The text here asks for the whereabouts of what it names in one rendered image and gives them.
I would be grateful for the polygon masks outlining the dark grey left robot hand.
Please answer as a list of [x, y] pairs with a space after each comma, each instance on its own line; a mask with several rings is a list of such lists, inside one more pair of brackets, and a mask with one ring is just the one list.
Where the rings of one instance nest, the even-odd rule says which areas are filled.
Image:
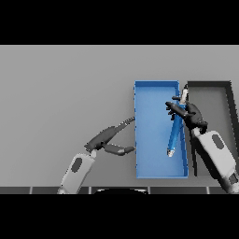
[[94, 138], [92, 138], [84, 148], [92, 153], [94, 150], [104, 149], [105, 152], [111, 153], [118, 156], [124, 156], [130, 152], [135, 151], [135, 147], [120, 147], [114, 144], [110, 144], [112, 138], [124, 128], [126, 128], [131, 122], [134, 121], [134, 117], [126, 119], [118, 126], [110, 126], [98, 133]]

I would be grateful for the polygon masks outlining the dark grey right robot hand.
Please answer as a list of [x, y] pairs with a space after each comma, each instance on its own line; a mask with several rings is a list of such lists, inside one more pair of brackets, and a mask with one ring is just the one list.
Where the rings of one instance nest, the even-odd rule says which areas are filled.
[[172, 99], [177, 100], [178, 103], [165, 103], [168, 114], [171, 116], [171, 120], [175, 120], [177, 117], [180, 117], [184, 120], [189, 130], [198, 128], [200, 134], [205, 134], [208, 122], [204, 120], [199, 108], [195, 104], [190, 103], [188, 98], [183, 99], [173, 96]]

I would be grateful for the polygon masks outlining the dark grey bin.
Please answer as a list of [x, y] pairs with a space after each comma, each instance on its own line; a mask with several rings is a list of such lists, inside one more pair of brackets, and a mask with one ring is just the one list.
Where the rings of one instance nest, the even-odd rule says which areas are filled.
[[189, 100], [197, 105], [208, 132], [217, 131], [236, 160], [239, 169], [239, 113], [233, 98], [232, 84], [222, 81], [189, 81]]

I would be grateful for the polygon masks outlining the blue bin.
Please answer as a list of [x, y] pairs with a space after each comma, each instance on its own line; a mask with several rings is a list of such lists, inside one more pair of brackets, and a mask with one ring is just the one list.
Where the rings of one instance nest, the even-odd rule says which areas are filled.
[[179, 95], [177, 80], [134, 82], [135, 168], [139, 179], [175, 179], [189, 175], [183, 124], [180, 125], [174, 155], [167, 155], [173, 121], [165, 103]]

